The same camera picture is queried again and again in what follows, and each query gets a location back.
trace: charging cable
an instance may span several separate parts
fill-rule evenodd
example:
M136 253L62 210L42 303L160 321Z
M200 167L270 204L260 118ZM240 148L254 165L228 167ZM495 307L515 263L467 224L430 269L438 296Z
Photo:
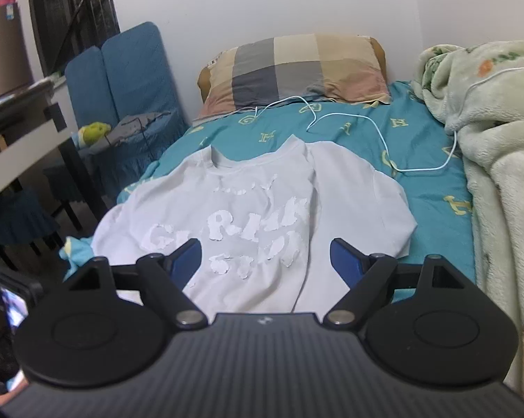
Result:
M479 82L476 82L476 83L473 83L471 86L469 86L469 88L467 88L467 91L465 91L465 94L463 95L463 102L461 103L461 108L459 110L459 113L457 114L456 118L459 118L461 116L461 114L463 113L463 107L464 107L464 104L465 104L465 101L467 100L467 96L469 95L469 92L471 90L473 90L474 88L476 88L477 86L479 85L482 85L483 83L486 83L487 81L489 80L492 80L494 77L497 77L498 75L501 75L501 74L504 74L506 72L511 72L511 71L520 71L524 69L524 66L523 67L512 67L512 68L509 68L509 69L503 69L502 71L498 71L496 72L495 74L492 74L491 76L489 77L486 77L484 80L480 80ZM354 114L351 114L351 113L328 113L326 115L323 115L321 116L320 118L317 117L316 115L316 112L314 111L314 109L312 108L312 105L309 104L307 102L307 100L302 97L302 96L290 96L290 97L285 97L285 99L281 99L281 100L278 100L276 102L272 102L271 104L267 105L266 107L264 107L260 113L258 113L258 107L256 106L254 108L254 118L258 118L262 115L262 113L264 113L268 108L274 106L274 105L277 105L277 104L280 104L280 103L283 103L285 101L288 101L288 100L291 100L291 99L299 99L300 101L304 102L307 106L307 108L312 112L312 115L313 115L313 119L312 119L312 122L310 122L310 124L308 124L308 126L306 127L306 131L308 132L308 130L310 130L310 128L316 124L317 122L321 121L322 119L324 119L325 117L328 117L328 116L333 116L333 115L341 115L341 116L352 116L352 117L359 117L359 118L362 118L362 119L367 119L368 121L370 121L372 123L372 125L374 126L374 128L376 129L376 132L378 132L378 136L380 137L380 140L382 142L382 144L384 145L384 149L385 149L385 154L387 156L387 159L391 165L391 167L395 170L395 171L398 171L399 173L413 173L413 172L416 172L416 171L438 171L438 170L441 170L442 168L445 168L446 165L449 163L449 161L451 160L451 158L453 157L453 152L455 151L455 148L457 146L457 132L454 131L453 132L453 145L451 146L451 151L449 151L449 154L447 156L447 159L444 163L442 163L439 167L434 167L434 168L407 168L407 169L402 169L402 168L397 168L396 164L394 161L391 160L390 156L389 156L389 148L388 148L388 145L387 143L385 142L384 140L384 137L382 135L382 132L380 131L380 129L378 128L378 126L376 125L376 123L374 122L373 119L369 118L368 116L363 116L363 115L354 115ZM244 111L244 110L252 110L252 107L247 107L247 108L240 108L239 110L235 110L233 111L232 113L229 113L228 115L225 115L225 116L230 116L234 113L238 113L239 111Z

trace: white cable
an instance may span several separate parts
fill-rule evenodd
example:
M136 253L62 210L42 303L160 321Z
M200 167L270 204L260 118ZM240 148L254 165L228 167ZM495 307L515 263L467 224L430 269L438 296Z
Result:
M469 92L474 89L475 87L477 87L478 85L482 85L483 83L487 82L488 80L492 80L494 77L497 77L498 75L500 74L503 74L505 72L510 72L510 71L519 71L520 69L524 69L524 66L522 67L512 67L512 68L509 68L509 69L503 69L501 71L498 71L496 72L495 74L492 74L491 76L489 77L486 77L485 79L483 80L480 80L479 82L476 82L476 83L473 83L469 88L467 88L467 91L465 91L465 94L463 95L463 103L461 103L461 109L459 110L459 113L457 114L456 118L459 118L461 116L461 114L463 113L463 107L464 107L464 104L465 104L465 101L467 99L467 96L469 95ZM364 118L364 119L368 119L373 125L374 125L374 128L376 129L376 131L378 132L378 135L380 136L380 140L382 141L382 144L384 145L384 148L385 148L385 153L386 155L388 156L388 162L389 164L391 165L391 167L395 170L395 171L399 171L399 173L412 173L412 172L415 172L415 171L438 171L438 170L441 170L442 168L445 168L445 166L449 163L449 161L451 160L451 158L453 157L453 152L455 151L455 148L457 146L457 132L454 130L453 131L453 146L451 147L451 151L449 151L449 155L447 156L447 159L446 161L440 165L439 167L435 167L435 168L410 168L410 169L401 169L401 168L397 168L397 166L395 165L395 162L389 157L389 149L388 149L388 145L386 144L385 140L384 140L384 137L382 136L382 133L380 132L380 129L378 128L378 126L376 125L376 123L370 119L368 116L363 116L363 115L351 115L351 114L348 114L348 113L328 113L327 115L324 115L322 116L321 118L319 119L314 119L310 124L308 124L307 128L306 128L306 131L308 132L308 130L314 125L316 124L316 122L318 121L321 121L322 119L324 119L325 117L327 116L331 116L331 115L344 115L344 116L355 116L355 117L361 117L361 118Z
M260 116L262 113L264 113L269 107L272 107L273 105L277 105L278 103L282 103L282 102L285 102L286 100L289 100L289 99L300 99L302 100L306 106L308 107L308 109L312 112L313 116L314 116L314 119L313 121L310 123L310 124L314 124L314 122L316 122L316 120L318 119L318 117L316 116L316 112L314 111L314 109L312 108L312 105L309 104L306 99L304 99L304 97L301 97L301 96L290 96L290 97L285 97L285 99L281 99L281 100L278 100L277 102L273 102L271 104L269 104L267 107L265 107L258 116Z

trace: teal bed sheet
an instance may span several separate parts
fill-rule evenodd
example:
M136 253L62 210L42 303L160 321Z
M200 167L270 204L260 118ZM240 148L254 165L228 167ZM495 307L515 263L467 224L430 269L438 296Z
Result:
M318 117L339 112L369 116L380 128L389 153L400 169L433 168L445 162L453 138L405 82L389 86L390 105L311 103ZM393 177L405 189L409 208L418 227L403 262L421 263L427 254L441 254L469 279L475 281L471 230L471 195L467 191L461 153L457 149L448 165L439 171L398 173L388 163L378 133L370 121L333 115L317 122L304 103L237 113L189 129L170 146L159 161L148 166L141 180L126 187L118 202L147 180L169 174L186 156L213 145L231 160L246 160L273 152L293 133L305 142L329 140L368 160L377 170ZM364 222L353 222L363 225Z

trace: metal screw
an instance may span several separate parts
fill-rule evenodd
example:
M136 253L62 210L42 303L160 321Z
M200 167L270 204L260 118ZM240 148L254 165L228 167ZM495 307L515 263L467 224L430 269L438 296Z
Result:
M355 320L355 315L346 309L336 309L328 314L328 321L333 325L346 325Z
M200 311L194 309L187 309L177 313L177 321L182 325L198 324L204 318Z

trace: cardboard box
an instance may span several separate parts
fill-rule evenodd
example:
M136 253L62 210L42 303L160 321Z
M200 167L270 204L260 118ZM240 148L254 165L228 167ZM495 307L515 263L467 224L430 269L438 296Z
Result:
M31 82L18 5L0 6L0 96Z

